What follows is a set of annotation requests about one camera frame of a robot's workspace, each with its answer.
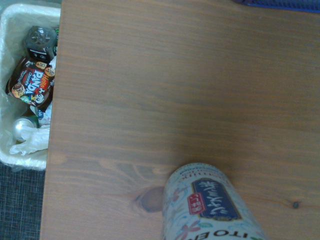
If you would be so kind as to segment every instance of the chocolate snack package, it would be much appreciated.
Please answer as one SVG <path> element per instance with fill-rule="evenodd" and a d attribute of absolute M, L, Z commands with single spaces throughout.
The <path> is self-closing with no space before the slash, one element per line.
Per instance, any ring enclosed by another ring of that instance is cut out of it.
<path fill-rule="evenodd" d="M 47 63 L 22 57 L 5 93 L 45 112 L 53 97 L 55 70 Z"/>

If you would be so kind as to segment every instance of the white trash bin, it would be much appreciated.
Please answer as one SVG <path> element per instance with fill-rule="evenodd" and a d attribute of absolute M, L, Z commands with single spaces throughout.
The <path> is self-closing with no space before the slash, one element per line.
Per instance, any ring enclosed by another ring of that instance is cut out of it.
<path fill-rule="evenodd" d="M 32 26 L 57 27 L 60 8 L 13 4 L 7 7 L 0 20 L 0 160 L 15 169 L 46 169 L 48 150 L 21 156 L 10 154 L 16 144 L 11 134 L 14 119 L 21 116 L 28 105 L 5 93 L 5 87 L 21 57 L 26 56 L 23 39 Z"/>

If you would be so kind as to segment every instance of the brown wrapper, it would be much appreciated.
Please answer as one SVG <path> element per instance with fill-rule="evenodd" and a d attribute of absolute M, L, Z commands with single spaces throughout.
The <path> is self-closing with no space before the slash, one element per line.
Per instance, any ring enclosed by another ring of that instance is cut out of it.
<path fill-rule="evenodd" d="M 5 93 L 45 112 L 52 101 L 55 70 L 47 63 L 22 57 L 5 87 Z"/>

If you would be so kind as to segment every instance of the can label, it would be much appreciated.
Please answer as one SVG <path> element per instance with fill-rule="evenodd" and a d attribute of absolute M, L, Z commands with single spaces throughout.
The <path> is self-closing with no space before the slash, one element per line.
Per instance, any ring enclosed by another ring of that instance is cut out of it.
<path fill-rule="evenodd" d="M 220 182 L 211 178 L 200 178 L 191 185 L 194 193 L 199 193 L 201 197 L 204 196 L 205 210 L 199 212 L 200 218 L 227 222 L 243 219 Z"/>
<path fill-rule="evenodd" d="M 228 178 L 216 167 L 192 163 L 164 188 L 162 240 L 268 240 Z"/>

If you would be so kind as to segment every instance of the wood grain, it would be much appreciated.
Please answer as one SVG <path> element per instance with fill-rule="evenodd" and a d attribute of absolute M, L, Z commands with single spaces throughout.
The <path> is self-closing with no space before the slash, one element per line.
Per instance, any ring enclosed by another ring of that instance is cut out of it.
<path fill-rule="evenodd" d="M 272 239 L 317 240 L 319 23 L 229 0 L 64 0 L 41 239 L 158 239 L 161 187 L 205 162 Z"/>

